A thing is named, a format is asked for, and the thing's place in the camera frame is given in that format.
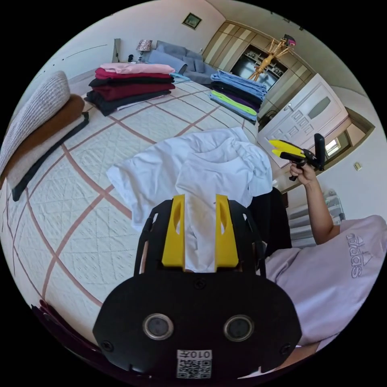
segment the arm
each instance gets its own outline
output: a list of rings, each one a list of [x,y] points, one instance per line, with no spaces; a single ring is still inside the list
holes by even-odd
[[[305,186],[310,226],[316,244],[320,245],[337,236],[340,233],[340,226],[333,224],[313,168],[305,164],[302,169],[298,169],[292,164],[290,173],[297,176],[300,183]]]

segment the white t-shirt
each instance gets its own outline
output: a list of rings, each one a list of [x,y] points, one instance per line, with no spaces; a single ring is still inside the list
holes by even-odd
[[[142,231],[152,209],[185,194],[185,267],[214,271],[216,194],[244,206],[272,190],[267,154],[240,127],[170,138],[107,171]]]
[[[186,269],[215,271],[216,194],[247,207],[254,196],[272,189],[270,165],[261,152],[229,138],[209,152],[190,154],[182,165],[176,190],[185,195]]]

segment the table lamp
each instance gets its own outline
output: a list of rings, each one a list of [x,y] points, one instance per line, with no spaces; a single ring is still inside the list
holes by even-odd
[[[150,51],[152,46],[152,40],[142,39],[140,40],[140,43],[138,44],[136,50],[140,51],[140,57],[138,58],[138,61],[142,61],[142,55],[144,52]]]

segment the folded green shirt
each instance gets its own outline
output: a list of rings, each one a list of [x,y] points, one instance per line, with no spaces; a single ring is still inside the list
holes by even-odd
[[[252,115],[255,115],[255,116],[257,115],[257,112],[254,109],[251,109],[248,106],[239,104],[238,102],[233,101],[231,98],[225,96],[224,94],[218,93],[218,92],[216,92],[214,90],[211,91],[211,94],[213,94],[214,96],[218,97],[223,102],[226,102],[226,103],[228,103],[230,105],[233,105],[236,108],[241,109],[241,110],[243,110],[246,113],[249,113],[249,114],[252,114]]]

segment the folded clothes stack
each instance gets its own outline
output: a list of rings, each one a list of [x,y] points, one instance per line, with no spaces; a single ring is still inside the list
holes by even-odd
[[[147,63],[106,63],[96,70],[85,100],[104,116],[132,104],[170,94],[175,88],[167,65]]]
[[[257,120],[257,113],[267,93],[264,85],[222,70],[212,74],[211,80],[211,100],[253,123]]]
[[[89,122],[82,97],[70,94],[63,71],[51,74],[12,121],[0,151],[0,188],[5,179],[17,202],[43,162]]]

